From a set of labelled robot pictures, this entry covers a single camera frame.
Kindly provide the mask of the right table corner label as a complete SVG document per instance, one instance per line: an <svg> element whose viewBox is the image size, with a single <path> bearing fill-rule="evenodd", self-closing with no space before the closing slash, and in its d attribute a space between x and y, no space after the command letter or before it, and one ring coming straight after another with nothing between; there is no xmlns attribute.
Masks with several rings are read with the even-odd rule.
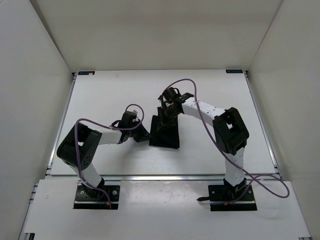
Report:
<svg viewBox="0 0 320 240"><path fill-rule="evenodd" d="M226 69L225 70L227 74L242 74L242 69Z"/></svg>

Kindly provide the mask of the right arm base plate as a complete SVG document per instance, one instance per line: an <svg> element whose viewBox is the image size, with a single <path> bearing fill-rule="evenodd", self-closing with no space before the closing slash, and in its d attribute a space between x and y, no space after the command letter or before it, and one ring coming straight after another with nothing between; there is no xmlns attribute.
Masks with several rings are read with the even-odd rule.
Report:
<svg viewBox="0 0 320 240"><path fill-rule="evenodd" d="M208 185L208 196L197 199L198 202L209 201L211 212L257 211L253 188L244 178L232 186L223 179L223 184Z"/></svg>

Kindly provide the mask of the table corner label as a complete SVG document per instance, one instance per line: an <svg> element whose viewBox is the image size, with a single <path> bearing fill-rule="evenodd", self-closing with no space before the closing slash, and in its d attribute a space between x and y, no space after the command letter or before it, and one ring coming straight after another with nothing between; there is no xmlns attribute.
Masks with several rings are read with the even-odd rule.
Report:
<svg viewBox="0 0 320 240"><path fill-rule="evenodd" d="M226 69L225 70L227 74L242 74L242 69Z"/></svg>
<svg viewBox="0 0 320 240"><path fill-rule="evenodd" d="M95 74L95 71L79 71L78 76L92 76Z"/></svg>

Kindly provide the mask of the left table corner label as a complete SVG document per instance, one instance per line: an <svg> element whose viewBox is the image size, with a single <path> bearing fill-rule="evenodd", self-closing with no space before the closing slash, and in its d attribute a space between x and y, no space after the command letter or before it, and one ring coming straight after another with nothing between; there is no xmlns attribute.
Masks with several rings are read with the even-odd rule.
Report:
<svg viewBox="0 0 320 240"><path fill-rule="evenodd" d="M78 76L92 76L95 74L95 71L79 71Z"/></svg>

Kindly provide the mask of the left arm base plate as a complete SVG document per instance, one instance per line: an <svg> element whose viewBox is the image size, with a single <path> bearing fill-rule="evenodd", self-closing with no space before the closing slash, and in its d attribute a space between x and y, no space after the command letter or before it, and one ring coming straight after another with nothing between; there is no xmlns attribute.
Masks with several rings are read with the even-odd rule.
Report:
<svg viewBox="0 0 320 240"><path fill-rule="evenodd" d="M117 210L120 200L120 185L105 185L106 195L96 189L88 188L82 183L77 185L73 208L78 210Z"/></svg>

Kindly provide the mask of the black skirt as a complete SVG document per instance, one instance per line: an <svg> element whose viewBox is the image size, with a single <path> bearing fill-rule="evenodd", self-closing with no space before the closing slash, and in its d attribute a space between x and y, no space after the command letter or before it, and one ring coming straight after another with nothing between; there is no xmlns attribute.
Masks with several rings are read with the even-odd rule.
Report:
<svg viewBox="0 0 320 240"><path fill-rule="evenodd" d="M173 124L163 126L160 117L153 115L151 119L150 134L152 138L149 145L154 147L178 149L180 147L178 118L173 120Z"/></svg>

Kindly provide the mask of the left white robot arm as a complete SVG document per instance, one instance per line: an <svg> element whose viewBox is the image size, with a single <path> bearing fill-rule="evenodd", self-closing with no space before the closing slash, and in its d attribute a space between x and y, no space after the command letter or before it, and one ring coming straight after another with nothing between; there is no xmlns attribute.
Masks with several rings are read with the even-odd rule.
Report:
<svg viewBox="0 0 320 240"><path fill-rule="evenodd" d="M59 145L56 155L76 172L87 194L93 199L100 199L105 192L105 181L92 163L97 148L100 145L119 145L129 138L141 143L151 140L152 135L137 113L127 110L109 128L91 129L80 122L75 124Z"/></svg>

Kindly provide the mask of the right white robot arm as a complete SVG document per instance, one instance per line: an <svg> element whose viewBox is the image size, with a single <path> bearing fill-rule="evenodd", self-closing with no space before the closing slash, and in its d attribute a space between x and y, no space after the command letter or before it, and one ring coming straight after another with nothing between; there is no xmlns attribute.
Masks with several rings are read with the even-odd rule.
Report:
<svg viewBox="0 0 320 240"><path fill-rule="evenodd" d="M178 116L184 114L204 121L211 126L214 140L219 150L225 155L224 195L229 200L236 200L242 195L247 184L244 167L244 150L250 136L239 113L229 109L199 101L191 93L180 94L177 88L170 87L159 96L160 106L157 115L152 117L150 145L178 149L180 147Z"/></svg>

